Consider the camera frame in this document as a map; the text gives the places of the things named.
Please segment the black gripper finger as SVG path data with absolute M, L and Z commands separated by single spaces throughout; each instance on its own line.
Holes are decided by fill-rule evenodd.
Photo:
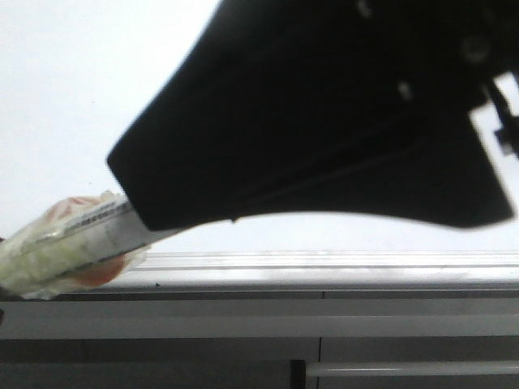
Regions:
M 358 1 L 221 2 L 108 155 L 152 230 L 282 212 L 473 228 L 513 209 L 470 123 L 440 106 L 361 115 Z

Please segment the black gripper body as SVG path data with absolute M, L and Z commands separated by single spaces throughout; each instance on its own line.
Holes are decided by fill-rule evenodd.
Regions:
M 495 78 L 518 76 L 516 1 L 358 1 L 368 85 L 361 115 L 407 110 L 462 111 L 489 100 L 513 116 Z

